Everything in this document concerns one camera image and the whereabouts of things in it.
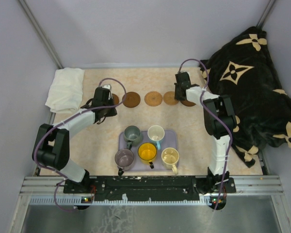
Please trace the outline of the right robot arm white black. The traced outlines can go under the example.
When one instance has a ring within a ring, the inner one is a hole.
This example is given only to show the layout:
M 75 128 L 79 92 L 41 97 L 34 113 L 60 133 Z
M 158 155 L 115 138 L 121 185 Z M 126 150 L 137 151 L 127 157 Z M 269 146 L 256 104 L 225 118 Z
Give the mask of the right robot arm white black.
M 232 144 L 232 130 L 236 126 L 231 99 L 191 84 L 187 72 L 178 72 L 175 77 L 175 99 L 187 100 L 203 107 L 205 129 L 212 139 L 208 173 L 205 180 L 196 185 L 197 190 L 202 194 L 219 192 L 229 179 L 228 154 Z

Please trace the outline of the woven rattan coaster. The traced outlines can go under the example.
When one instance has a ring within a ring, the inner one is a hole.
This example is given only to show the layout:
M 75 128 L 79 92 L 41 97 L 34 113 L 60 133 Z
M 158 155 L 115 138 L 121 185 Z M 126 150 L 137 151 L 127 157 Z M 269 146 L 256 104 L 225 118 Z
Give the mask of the woven rattan coaster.
M 175 99 L 175 92 L 174 91 L 168 91 L 164 94 L 163 96 L 163 101 L 167 104 L 167 105 L 176 105 L 178 104 L 178 100 Z
M 144 100 L 148 106 L 156 107 L 162 103 L 163 96 L 157 91 L 151 91 L 145 95 Z

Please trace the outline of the yellow mug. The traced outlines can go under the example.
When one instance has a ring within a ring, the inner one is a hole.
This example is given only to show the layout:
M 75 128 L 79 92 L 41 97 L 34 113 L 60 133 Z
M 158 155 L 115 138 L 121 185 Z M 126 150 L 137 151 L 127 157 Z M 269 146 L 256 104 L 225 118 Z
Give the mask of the yellow mug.
M 154 162 L 157 156 L 157 149 L 151 143 L 143 143 L 138 148 L 138 156 L 141 162 L 148 165 L 151 169 L 154 169 Z

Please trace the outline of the dark brown wooden coaster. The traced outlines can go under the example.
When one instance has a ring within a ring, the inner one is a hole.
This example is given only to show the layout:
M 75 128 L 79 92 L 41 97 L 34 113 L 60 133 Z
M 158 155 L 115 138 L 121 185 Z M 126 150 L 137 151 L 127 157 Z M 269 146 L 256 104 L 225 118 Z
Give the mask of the dark brown wooden coaster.
M 187 101 L 187 100 L 181 100 L 180 102 L 181 102 L 184 106 L 187 106 L 187 107 L 193 107 L 193 106 L 196 105 L 195 103 L 190 102 L 190 101 Z

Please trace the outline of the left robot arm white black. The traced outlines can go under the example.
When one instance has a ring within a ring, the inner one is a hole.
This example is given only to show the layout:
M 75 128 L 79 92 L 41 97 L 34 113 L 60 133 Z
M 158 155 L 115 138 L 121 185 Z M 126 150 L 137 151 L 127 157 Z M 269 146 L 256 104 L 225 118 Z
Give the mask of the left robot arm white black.
M 89 172 L 70 158 L 70 139 L 86 127 L 117 115 L 111 89 L 109 84 L 97 87 L 94 97 L 71 120 L 58 125 L 42 124 L 38 129 L 32 159 L 70 180 L 82 193 L 90 189 L 91 180 Z

